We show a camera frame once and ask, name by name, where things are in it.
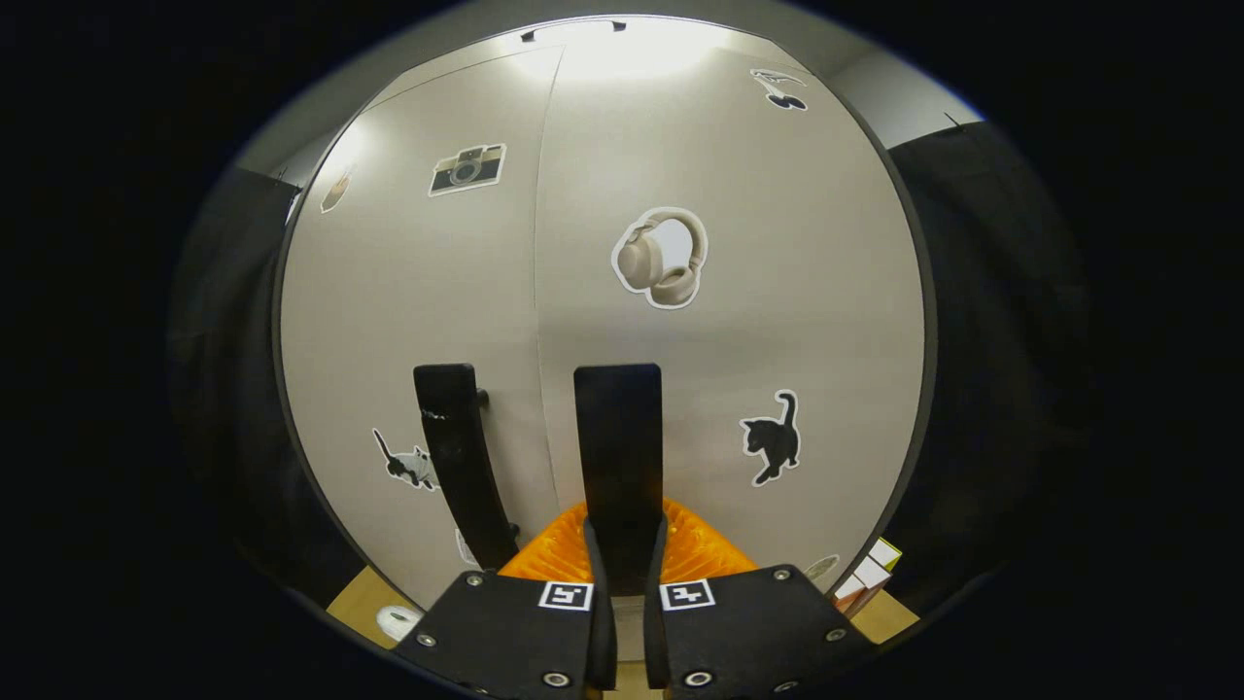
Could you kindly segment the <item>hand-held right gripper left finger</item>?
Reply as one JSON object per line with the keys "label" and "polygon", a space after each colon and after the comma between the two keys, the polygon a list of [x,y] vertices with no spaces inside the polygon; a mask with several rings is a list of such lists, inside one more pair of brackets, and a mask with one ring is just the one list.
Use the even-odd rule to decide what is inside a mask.
{"label": "hand-held right gripper left finger", "polygon": [[586,504],[557,515],[500,569],[458,574],[393,652],[490,699],[615,690],[615,610]]}

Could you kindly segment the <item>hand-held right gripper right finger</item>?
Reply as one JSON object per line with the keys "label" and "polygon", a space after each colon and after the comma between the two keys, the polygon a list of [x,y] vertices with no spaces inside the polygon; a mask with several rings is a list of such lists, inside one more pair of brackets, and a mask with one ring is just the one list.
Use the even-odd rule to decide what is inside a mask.
{"label": "hand-held right gripper right finger", "polygon": [[643,613],[649,688],[666,699],[787,699],[826,688],[877,647],[797,567],[758,567],[667,500]]}

